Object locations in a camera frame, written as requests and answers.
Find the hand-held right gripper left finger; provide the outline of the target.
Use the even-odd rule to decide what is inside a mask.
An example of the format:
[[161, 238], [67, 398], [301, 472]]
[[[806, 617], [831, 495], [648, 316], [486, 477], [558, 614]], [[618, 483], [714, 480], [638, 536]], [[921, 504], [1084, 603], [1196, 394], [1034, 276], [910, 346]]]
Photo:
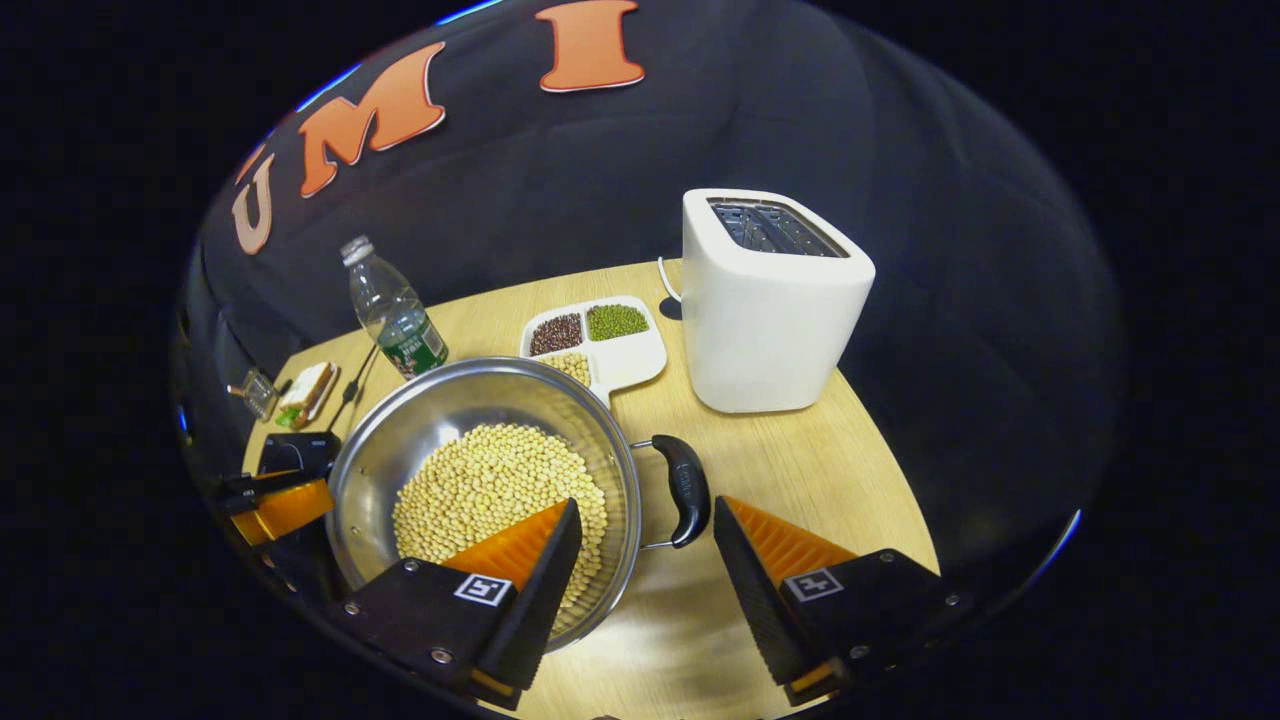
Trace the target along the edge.
[[573, 498], [443, 562], [407, 557], [332, 603], [338, 632], [399, 670], [515, 710], [538, 674], [582, 546]]

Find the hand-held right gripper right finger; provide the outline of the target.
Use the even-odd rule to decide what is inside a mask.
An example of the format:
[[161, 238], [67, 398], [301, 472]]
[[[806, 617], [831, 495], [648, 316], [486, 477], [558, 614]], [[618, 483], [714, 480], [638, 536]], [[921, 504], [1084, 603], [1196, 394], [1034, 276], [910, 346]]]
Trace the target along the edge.
[[728, 496], [714, 539], [756, 648], [792, 706], [868, 685], [966, 616], [954, 588], [905, 553], [854, 553]]

